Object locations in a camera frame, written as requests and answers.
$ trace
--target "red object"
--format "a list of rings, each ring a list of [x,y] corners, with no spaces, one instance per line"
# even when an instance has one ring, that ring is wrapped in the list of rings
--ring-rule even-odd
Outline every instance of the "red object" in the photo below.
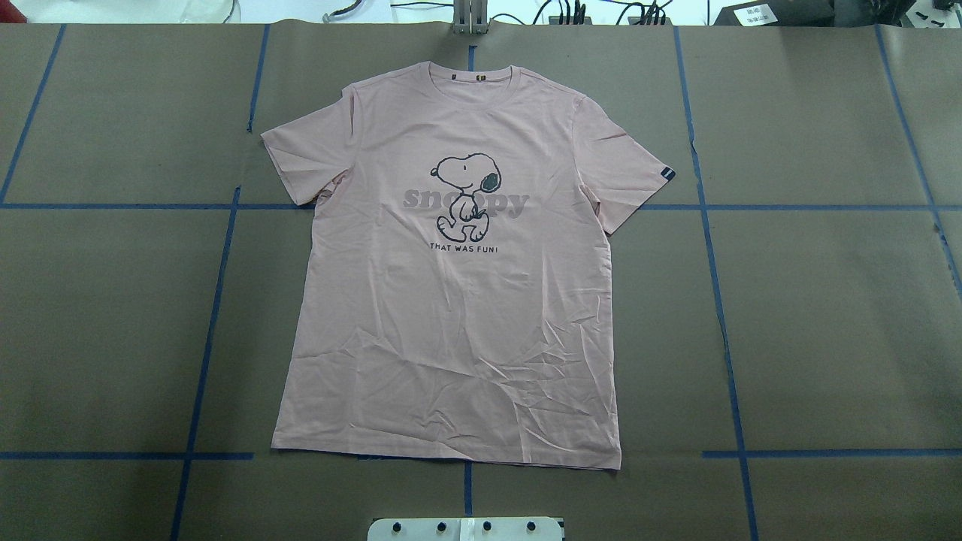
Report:
[[[27,22],[27,17],[10,0],[0,0],[0,22]]]

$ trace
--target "pink t-shirt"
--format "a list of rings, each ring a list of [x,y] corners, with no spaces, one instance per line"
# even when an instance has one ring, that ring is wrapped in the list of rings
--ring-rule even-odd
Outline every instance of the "pink t-shirt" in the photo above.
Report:
[[[516,66],[412,65],[262,137],[317,199],[274,448],[620,467],[605,234],[670,168]]]

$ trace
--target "snoopy graphic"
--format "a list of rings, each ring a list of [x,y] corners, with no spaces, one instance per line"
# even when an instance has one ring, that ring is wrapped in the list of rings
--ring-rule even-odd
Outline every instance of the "snoopy graphic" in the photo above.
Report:
[[[501,171],[492,157],[476,152],[465,158],[444,158],[431,169],[431,176],[461,192],[451,201],[448,216],[438,216],[438,231],[455,243],[484,239],[490,219],[488,211],[478,208],[474,195],[492,193],[501,187]]]

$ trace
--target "crew neckline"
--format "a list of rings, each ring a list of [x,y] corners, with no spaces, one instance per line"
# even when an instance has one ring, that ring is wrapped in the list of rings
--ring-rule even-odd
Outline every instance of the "crew neckline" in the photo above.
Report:
[[[501,69],[495,69],[492,71],[464,71],[461,69],[451,69],[449,67],[444,67],[443,65],[427,61],[421,63],[420,71],[427,81],[428,88],[435,96],[463,109],[481,111],[493,109],[506,104],[518,89],[518,79],[520,76],[520,68],[518,68],[516,65],[509,65],[507,67],[502,67]],[[441,88],[438,87],[438,81],[436,80],[436,77],[447,80],[451,79],[452,76],[457,79],[461,79],[462,81],[472,81],[469,84],[482,84],[483,82],[473,82],[477,81],[478,77],[483,77],[486,80],[492,81],[503,81],[507,79],[508,85],[500,92],[493,94],[484,101],[465,101],[445,93],[443,90],[441,90]]]

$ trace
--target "shirt sleeve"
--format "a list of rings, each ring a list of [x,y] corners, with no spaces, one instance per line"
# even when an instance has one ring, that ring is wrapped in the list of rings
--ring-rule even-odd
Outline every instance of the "shirt sleeve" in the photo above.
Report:
[[[575,106],[571,137],[581,189],[609,235],[674,177],[589,97]]]
[[[347,87],[336,103],[261,134],[295,203],[323,202],[337,188],[354,166],[360,126],[357,92]]]

